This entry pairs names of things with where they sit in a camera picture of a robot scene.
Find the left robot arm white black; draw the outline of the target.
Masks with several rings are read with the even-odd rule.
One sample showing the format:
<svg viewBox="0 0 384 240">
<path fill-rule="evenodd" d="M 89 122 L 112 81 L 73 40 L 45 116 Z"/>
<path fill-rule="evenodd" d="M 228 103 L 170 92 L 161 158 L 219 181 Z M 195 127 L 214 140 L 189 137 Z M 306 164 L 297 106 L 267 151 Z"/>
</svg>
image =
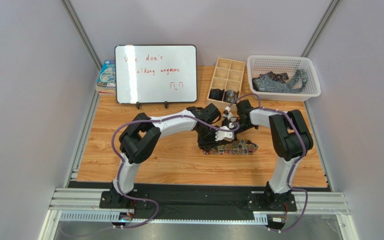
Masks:
<svg viewBox="0 0 384 240">
<path fill-rule="evenodd" d="M 133 121 L 123 125 L 119 136 L 120 147 L 115 153 L 120 157 L 120 167 L 113 180 L 113 186 L 120 195 L 131 192 L 140 164 L 153 153 L 157 142 L 180 132 L 196 131 L 198 146 L 209 151 L 234 139 L 234 125 L 213 126 L 213 121 L 221 118 L 218 108 L 209 104 L 205 108 L 188 107 L 185 110 L 162 117 L 149 117 L 138 114 Z"/>
</svg>

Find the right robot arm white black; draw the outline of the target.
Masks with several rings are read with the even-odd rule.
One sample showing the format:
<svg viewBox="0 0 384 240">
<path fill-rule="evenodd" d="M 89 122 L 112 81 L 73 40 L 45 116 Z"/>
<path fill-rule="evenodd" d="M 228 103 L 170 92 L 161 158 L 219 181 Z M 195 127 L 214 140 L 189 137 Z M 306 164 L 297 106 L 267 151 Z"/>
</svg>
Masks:
<svg viewBox="0 0 384 240">
<path fill-rule="evenodd" d="M 288 199 L 295 188 L 292 180 L 298 164 L 313 148 L 314 142 L 300 110 L 282 111 L 266 107 L 252 107 L 248 100 L 236 104 L 237 115 L 227 106 L 223 111 L 223 126 L 230 129 L 239 125 L 234 136 L 251 128 L 270 129 L 272 144 L 277 160 L 272 177 L 264 191 L 271 202 Z"/>
</svg>

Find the colourful patterned tie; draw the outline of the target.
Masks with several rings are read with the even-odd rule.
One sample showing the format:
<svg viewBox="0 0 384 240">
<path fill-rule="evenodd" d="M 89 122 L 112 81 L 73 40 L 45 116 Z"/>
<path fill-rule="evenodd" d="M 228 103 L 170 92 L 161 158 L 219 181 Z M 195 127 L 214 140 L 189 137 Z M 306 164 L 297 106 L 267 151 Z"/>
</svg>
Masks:
<svg viewBox="0 0 384 240">
<path fill-rule="evenodd" d="M 202 152 L 204 155 L 253 155 L 258 148 L 259 146 L 249 139 L 236 139 Z"/>
</svg>

